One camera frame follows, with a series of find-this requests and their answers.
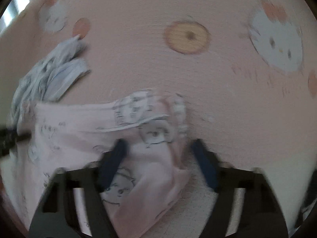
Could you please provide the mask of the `pink cartoon print pajama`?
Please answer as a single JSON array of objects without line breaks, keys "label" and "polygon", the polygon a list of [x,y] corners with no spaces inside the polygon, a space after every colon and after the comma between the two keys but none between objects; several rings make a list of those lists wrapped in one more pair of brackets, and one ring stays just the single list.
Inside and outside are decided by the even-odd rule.
[{"label": "pink cartoon print pajama", "polygon": [[107,104],[28,103],[18,131],[11,201],[25,227],[55,170],[96,163],[102,205],[119,237],[141,237],[180,198],[186,106],[176,93],[144,90]]}]

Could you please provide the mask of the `pink Hello Kitty sofa cover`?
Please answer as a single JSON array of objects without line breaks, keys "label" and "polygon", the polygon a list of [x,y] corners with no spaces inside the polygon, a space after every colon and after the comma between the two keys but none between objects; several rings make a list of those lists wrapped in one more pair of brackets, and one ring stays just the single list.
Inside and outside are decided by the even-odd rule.
[{"label": "pink Hello Kitty sofa cover", "polygon": [[[305,0],[6,0],[1,128],[18,131],[19,80],[75,36],[90,73],[59,101],[33,103],[150,89],[185,101],[189,180],[141,237],[316,237],[316,18]],[[2,210],[25,237],[10,197],[17,146],[30,139],[1,160]]]}]

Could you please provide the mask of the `grey white print garment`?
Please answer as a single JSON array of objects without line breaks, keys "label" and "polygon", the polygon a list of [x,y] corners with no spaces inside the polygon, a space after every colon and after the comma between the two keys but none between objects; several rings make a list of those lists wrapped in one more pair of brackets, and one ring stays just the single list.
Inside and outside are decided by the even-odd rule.
[{"label": "grey white print garment", "polygon": [[57,102],[81,77],[90,73],[79,57],[86,45],[75,36],[59,43],[19,80],[10,108],[10,124],[18,125],[29,102]]}]

